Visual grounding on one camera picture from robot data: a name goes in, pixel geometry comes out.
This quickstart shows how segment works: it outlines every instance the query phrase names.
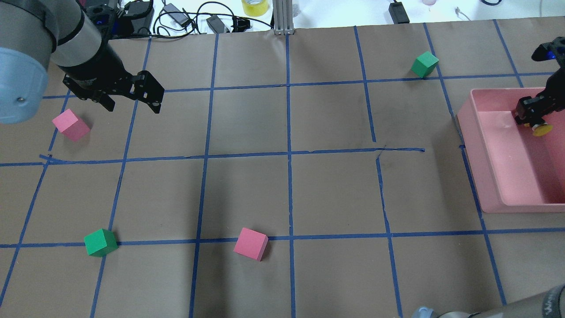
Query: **yellow object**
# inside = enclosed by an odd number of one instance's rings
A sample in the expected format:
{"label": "yellow object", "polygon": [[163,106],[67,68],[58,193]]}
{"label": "yellow object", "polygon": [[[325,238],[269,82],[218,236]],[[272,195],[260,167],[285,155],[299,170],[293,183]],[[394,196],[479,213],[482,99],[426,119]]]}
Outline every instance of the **yellow object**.
{"label": "yellow object", "polygon": [[546,133],[550,132],[552,129],[553,129],[553,125],[550,124],[539,125],[533,130],[533,135],[536,137],[541,137]]}
{"label": "yellow object", "polygon": [[241,0],[241,4],[248,16],[261,16],[269,9],[267,0]]}

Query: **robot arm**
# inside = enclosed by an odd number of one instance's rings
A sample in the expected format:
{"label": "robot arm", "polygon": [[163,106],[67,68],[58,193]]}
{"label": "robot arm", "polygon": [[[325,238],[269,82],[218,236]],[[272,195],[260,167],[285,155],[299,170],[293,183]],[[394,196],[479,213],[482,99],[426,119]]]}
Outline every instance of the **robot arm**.
{"label": "robot arm", "polygon": [[556,59],[560,69],[555,72],[545,85],[545,89],[536,95],[523,97],[515,110],[517,124],[524,124],[533,129],[534,136],[543,136],[551,131],[552,126],[543,116],[565,109],[565,37],[558,37],[553,42],[540,45],[532,55],[534,61]]}
{"label": "robot arm", "polygon": [[76,0],[0,0],[0,34],[0,123],[35,115],[50,59],[82,100],[113,111],[109,95],[122,95],[160,111],[163,87],[148,71],[126,71]]}

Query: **grid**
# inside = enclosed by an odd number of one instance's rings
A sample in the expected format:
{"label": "grid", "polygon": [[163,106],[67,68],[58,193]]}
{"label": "grid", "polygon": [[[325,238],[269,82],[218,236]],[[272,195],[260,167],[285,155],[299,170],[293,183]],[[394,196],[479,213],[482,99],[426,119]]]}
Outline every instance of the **grid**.
{"label": "grid", "polygon": [[[192,285],[191,285],[191,293],[190,293],[190,311],[189,317],[194,316],[194,303],[195,303],[195,295],[198,292],[196,280],[198,277],[198,259],[199,259],[199,251],[201,244],[211,244],[211,243],[223,243],[223,242],[235,242],[237,238],[235,237],[228,237],[228,238],[213,238],[213,239],[206,239],[201,237],[202,233],[202,217],[203,217],[203,208],[204,208],[204,198],[205,198],[205,191],[206,191],[206,177],[207,177],[207,166],[208,166],[208,159],[210,158],[233,158],[233,157],[258,157],[258,156],[287,156],[288,158],[288,190],[289,190],[289,235],[284,236],[272,236],[269,237],[269,240],[284,240],[289,242],[289,255],[290,255],[290,303],[291,303],[291,313],[292,317],[296,317],[296,301],[295,301],[295,271],[294,271],[294,241],[295,240],[323,240],[323,239],[359,239],[359,238],[386,238],[388,240],[388,249],[389,249],[389,257],[390,257],[390,266],[392,269],[392,277],[393,277],[393,285],[394,285],[394,293],[397,305],[398,316],[403,317],[407,315],[407,313],[402,308],[401,304],[401,290],[399,288],[398,283],[398,273],[396,270],[396,262],[394,257],[394,247],[393,247],[393,238],[401,238],[401,237],[436,237],[436,236],[452,236],[452,235],[482,235],[485,240],[486,247],[488,249],[488,254],[490,257],[490,262],[492,265],[492,271],[494,273],[494,277],[496,279],[496,285],[498,287],[498,293],[502,304],[506,304],[506,297],[505,293],[501,284],[500,276],[498,274],[497,263],[495,259],[495,255],[493,253],[489,235],[490,234],[509,234],[509,233],[550,233],[550,232],[565,232],[565,227],[543,227],[543,228],[526,228],[526,229],[504,229],[504,230],[489,230],[486,227],[486,224],[483,219],[483,215],[480,209],[480,204],[477,198],[475,186],[472,180],[472,175],[470,171],[470,167],[468,164],[468,159],[466,153],[464,151],[465,146],[463,143],[463,137],[461,131],[457,127],[457,121],[455,119],[454,111],[451,107],[450,99],[447,93],[446,85],[444,80],[446,79],[470,79],[470,78],[496,78],[496,77],[516,77],[519,85],[523,87],[524,85],[521,82],[521,78],[525,76],[536,76],[536,75],[543,75],[548,76],[551,75],[551,72],[539,72],[539,73],[518,73],[516,66],[514,65],[514,61],[512,60],[512,56],[508,47],[505,43],[505,39],[502,36],[500,28],[496,20],[492,21],[494,26],[496,27],[498,36],[500,37],[500,41],[505,49],[507,57],[512,65],[512,69],[514,73],[512,74],[499,74],[499,75],[463,75],[463,76],[443,76],[441,72],[441,67],[437,67],[437,74],[438,76],[431,76],[424,80],[427,81],[439,81],[441,83],[441,87],[445,96],[445,100],[447,103],[448,111],[450,116],[453,120],[453,124],[456,126],[459,136],[462,141],[462,145],[460,146],[460,151],[462,155],[462,160],[464,162],[464,166],[466,168],[466,173],[470,182],[473,198],[475,200],[475,205],[477,209],[477,216],[480,220],[481,230],[466,230],[466,231],[425,231],[425,232],[392,232],[390,229],[389,221],[387,218],[386,213],[386,198],[383,193],[383,188],[386,187],[386,184],[383,182],[383,171],[381,168],[380,163],[380,155],[384,152],[425,152],[424,148],[387,148],[384,147],[374,147],[374,148],[355,148],[355,149],[328,149],[328,150],[316,150],[316,151],[294,151],[292,148],[291,143],[291,122],[290,122],[290,115],[291,115],[291,94],[292,94],[292,87],[300,87],[300,86],[316,86],[316,85],[339,85],[339,84],[363,84],[364,92],[365,92],[365,99],[367,104],[367,112],[369,118],[369,126],[370,126],[370,134],[373,142],[377,141],[377,137],[375,134],[375,125],[373,123],[372,111],[371,111],[371,101],[370,101],[370,94],[368,83],[379,83],[379,82],[387,82],[387,81],[416,81],[420,80],[418,78],[392,78],[392,79],[368,79],[366,74],[366,68],[364,64],[363,58],[363,50],[361,47],[361,43],[359,40],[359,33],[357,27],[353,28],[352,36],[355,37],[355,42],[357,44],[358,54],[359,54],[359,61],[360,67],[362,70],[363,80],[350,80],[350,81],[328,81],[328,82],[316,82],[316,83],[291,83],[290,77],[290,43],[289,43],[289,35],[286,35],[285,39],[285,55],[286,55],[286,83],[284,84],[275,84],[275,85],[247,85],[247,86],[240,86],[240,87],[216,87],[215,86],[215,76],[216,76],[216,60],[218,56],[218,41],[219,36],[215,36],[215,45],[214,45],[214,59],[212,64],[212,79],[210,83],[210,87],[208,88],[188,88],[188,89],[170,89],[166,90],[167,93],[170,92],[190,92],[190,91],[206,91],[210,93],[210,101],[208,106],[208,116],[207,116],[207,130],[206,130],[206,146],[205,146],[205,153],[203,156],[189,156],[189,157],[144,157],[144,158],[129,158],[128,157],[128,150],[129,150],[129,142],[132,136],[132,131],[134,127],[134,122],[136,119],[136,112],[138,107],[138,102],[135,102],[133,107],[133,112],[131,116],[131,122],[129,124],[129,131],[128,136],[126,139],[125,149],[123,158],[115,159],[115,160],[99,160],[99,161],[65,161],[59,160],[57,158],[52,157],[52,155],[44,156],[40,155],[40,158],[43,161],[38,162],[18,162],[18,163],[1,163],[0,167],[5,166],[42,166],[42,173],[40,179],[37,183],[37,188],[33,194],[33,199],[29,205],[29,210],[25,218],[24,226],[21,230],[21,234],[19,237],[19,241],[17,244],[0,244],[0,248],[14,248],[15,252],[12,258],[12,262],[10,268],[8,270],[8,274],[3,284],[2,293],[0,294],[0,306],[5,298],[7,290],[9,290],[10,286],[10,278],[12,275],[12,271],[16,266],[16,261],[18,259],[18,254],[22,248],[48,248],[48,247],[76,247],[76,246],[84,246],[82,242],[59,242],[59,243],[23,243],[25,232],[28,226],[28,222],[32,216],[34,204],[37,198],[37,195],[41,189],[42,181],[44,176],[49,168],[49,166],[53,165],[99,165],[99,164],[118,164],[121,163],[120,175],[119,180],[116,185],[114,203],[112,205],[112,210],[110,214],[110,220],[108,223],[108,229],[112,230],[112,226],[114,223],[115,213],[116,213],[116,206],[118,204],[118,199],[120,195],[120,188],[121,183],[124,175],[124,171],[126,169],[127,163],[129,162],[139,162],[139,161],[161,161],[161,160],[203,160],[203,174],[202,174],[202,181],[201,181],[201,194],[199,200],[199,209],[198,209],[198,225],[197,225],[197,235],[195,239],[180,239],[180,240],[138,240],[138,241],[127,241],[123,240],[119,242],[121,246],[133,246],[133,245],[154,245],[154,244],[193,244],[195,248],[194,252],[194,263],[193,263],[193,274],[192,274]],[[423,29],[425,30],[425,34],[427,36],[427,41],[429,43],[430,50],[432,54],[435,54],[434,46],[432,43],[432,39],[429,34],[428,26],[424,23],[422,24]],[[149,57],[151,49],[151,40],[147,42],[147,48],[145,53],[144,59],[144,66],[145,69],[147,65],[147,59]],[[214,100],[214,92],[215,91],[222,91],[222,90],[230,90],[230,89],[252,89],[252,88],[273,88],[273,87],[285,87],[286,88],[286,126],[287,126],[287,151],[286,152],[266,152],[266,153],[238,153],[238,154],[209,154],[210,151],[210,133],[211,133],[211,122],[212,122],[212,105]],[[67,92],[65,96],[46,96],[45,99],[61,99],[63,100],[63,106],[61,109],[61,113],[65,110],[67,106],[67,102],[70,98],[75,98],[75,96],[70,94],[70,91]],[[53,133],[53,137],[51,138],[51,142],[49,145],[49,151],[53,149],[55,139],[57,137],[57,130],[55,129]],[[293,222],[293,157],[295,156],[307,156],[310,154],[329,154],[329,153],[355,153],[355,152],[373,152],[378,153],[377,159],[375,161],[375,172],[378,177],[379,187],[380,187],[380,196],[381,196],[381,204],[383,207],[383,218],[385,221],[385,232],[384,233],[357,233],[357,234],[328,234],[328,235],[294,235],[294,222]],[[92,301],[92,309],[90,312],[90,317],[94,317],[96,308],[97,308],[97,301],[98,295],[101,288],[102,277],[104,275],[104,268],[105,268],[106,257],[102,258],[98,280],[96,284],[96,289],[94,293],[94,299]]]}

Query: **white floor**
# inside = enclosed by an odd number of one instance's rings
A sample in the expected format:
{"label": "white floor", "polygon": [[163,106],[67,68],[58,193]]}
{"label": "white floor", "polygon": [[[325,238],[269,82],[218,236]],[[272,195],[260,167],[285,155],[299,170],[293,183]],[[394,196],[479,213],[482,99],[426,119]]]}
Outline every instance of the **white floor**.
{"label": "white floor", "polygon": [[[220,0],[229,6],[236,15],[245,16],[241,0]],[[294,0],[298,5],[299,14],[294,18],[295,28],[331,28],[350,27],[353,25],[381,25],[392,24],[388,7],[392,0]],[[196,12],[204,1],[194,0],[168,0],[177,8],[184,8],[188,12]],[[565,16],[564,0],[502,0],[497,6],[487,6],[479,0],[437,0],[433,6],[427,6],[422,0],[402,1],[410,22],[445,22],[466,20],[463,15],[457,16],[455,8],[466,14],[471,20],[531,18],[537,16]],[[155,0],[155,12],[163,7],[159,0]],[[201,12],[229,13],[226,8],[209,4]],[[272,6],[258,19],[269,23],[271,21]],[[207,16],[199,18],[201,32],[210,32],[205,22]],[[222,17],[225,24],[230,26],[230,17]],[[163,18],[164,23],[170,22],[168,17]],[[268,27],[260,23],[252,23],[252,31],[264,31]]]}

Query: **pink bin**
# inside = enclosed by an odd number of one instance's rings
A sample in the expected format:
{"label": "pink bin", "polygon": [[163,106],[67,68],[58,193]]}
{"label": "pink bin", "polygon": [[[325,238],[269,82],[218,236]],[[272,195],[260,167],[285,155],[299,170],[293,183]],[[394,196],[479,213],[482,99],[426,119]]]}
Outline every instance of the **pink bin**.
{"label": "pink bin", "polygon": [[535,137],[514,122],[518,99],[542,88],[473,89],[457,117],[484,212],[565,212],[565,112]]}

